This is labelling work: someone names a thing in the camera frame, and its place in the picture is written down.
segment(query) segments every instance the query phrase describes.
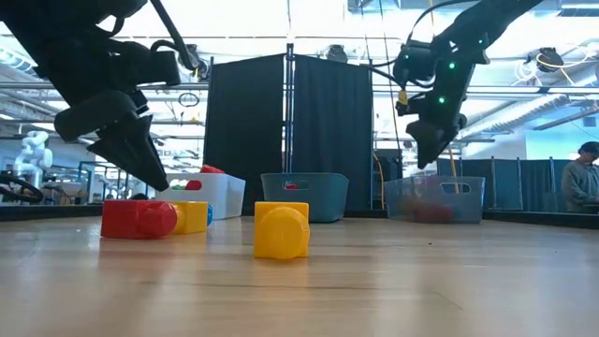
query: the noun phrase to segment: clear plastic bin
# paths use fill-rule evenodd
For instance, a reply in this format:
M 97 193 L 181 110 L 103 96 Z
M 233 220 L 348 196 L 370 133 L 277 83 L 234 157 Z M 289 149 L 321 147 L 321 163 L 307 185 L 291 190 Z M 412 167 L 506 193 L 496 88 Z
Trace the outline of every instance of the clear plastic bin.
M 188 181 L 200 181 L 198 191 L 173 189 L 174 184 L 185 186 Z M 169 188 L 159 192 L 156 199 L 163 201 L 206 201 L 212 206 L 212 218 L 223 220 L 241 216 L 245 181 L 223 173 L 171 173 L 167 175 Z
M 349 180 L 342 174 L 268 173 L 261 178 L 266 201 L 308 203 L 313 223 L 343 218 Z
M 484 196 L 482 177 L 410 177 L 385 183 L 387 215 L 402 221 L 422 222 L 415 216 L 414 207 L 406 207 L 410 203 L 421 205 L 424 212 L 450 210 L 452 223 L 479 224 Z

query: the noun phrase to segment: wooden table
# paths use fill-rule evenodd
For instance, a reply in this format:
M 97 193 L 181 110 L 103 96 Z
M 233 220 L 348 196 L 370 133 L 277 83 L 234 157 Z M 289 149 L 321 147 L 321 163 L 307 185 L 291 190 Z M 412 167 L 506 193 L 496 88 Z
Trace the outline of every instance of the wooden table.
M 312 225 L 311 256 L 252 258 L 252 219 L 156 242 L 99 219 L 0 224 L 0 335 L 597 336 L 599 231 Z

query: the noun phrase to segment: red object in bin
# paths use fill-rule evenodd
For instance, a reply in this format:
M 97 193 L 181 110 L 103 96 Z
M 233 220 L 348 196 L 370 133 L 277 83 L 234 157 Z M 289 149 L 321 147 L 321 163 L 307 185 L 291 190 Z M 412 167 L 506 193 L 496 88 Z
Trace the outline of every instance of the red object in bin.
M 168 236 L 176 225 L 177 212 L 169 203 L 107 200 L 100 234 L 111 239 L 154 240 Z
M 201 181 L 189 181 L 185 186 L 185 191 L 199 191 L 202 189 Z
M 210 165 L 203 165 L 202 169 L 199 172 L 200 173 L 225 173 L 223 170 L 212 167 Z

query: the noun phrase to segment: white robot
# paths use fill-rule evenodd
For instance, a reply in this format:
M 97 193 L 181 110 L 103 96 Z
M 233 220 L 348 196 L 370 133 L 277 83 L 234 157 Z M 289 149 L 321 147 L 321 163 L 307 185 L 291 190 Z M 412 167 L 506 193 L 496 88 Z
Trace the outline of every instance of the white robot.
M 48 133 L 44 131 L 30 131 L 22 142 L 22 150 L 15 159 L 15 173 L 17 176 L 32 174 L 33 181 L 29 182 L 36 188 L 41 187 L 44 169 L 52 166 L 52 151 L 46 149 L 45 142 Z

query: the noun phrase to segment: black partition panel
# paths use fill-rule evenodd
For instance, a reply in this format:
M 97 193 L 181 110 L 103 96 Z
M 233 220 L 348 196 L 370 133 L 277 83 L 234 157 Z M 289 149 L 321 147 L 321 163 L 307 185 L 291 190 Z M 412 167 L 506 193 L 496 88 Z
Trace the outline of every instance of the black partition panel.
M 442 176 L 453 176 L 453 170 L 451 169 L 451 160 L 449 159 L 437 159 L 437 173 Z
M 373 88 L 363 66 L 296 56 L 294 172 L 335 172 L 349 179 L 347 210 L 370 209 Z
M 522 160 L 522 198 L 526 212 L 556 212 L 549 160 Z
M 495 181 L 497 209 L 506 211 L 521 210 L 518 161 L 495 159 Z
M 263 200 L 260 174 L 281 172 L 284 56 L 215 65 L 204 163 L 246 181 L 244 207 Z
M 565 204 L 565 197 L 562 193 L 562 174 L 565 166 L 570 164 L 570 160 L 554 160 L 553 167 L 555 172 L 555 187 L 556 187 L 556 201 L 557 201 L 557 211 L 558 212 L 568 212 Z

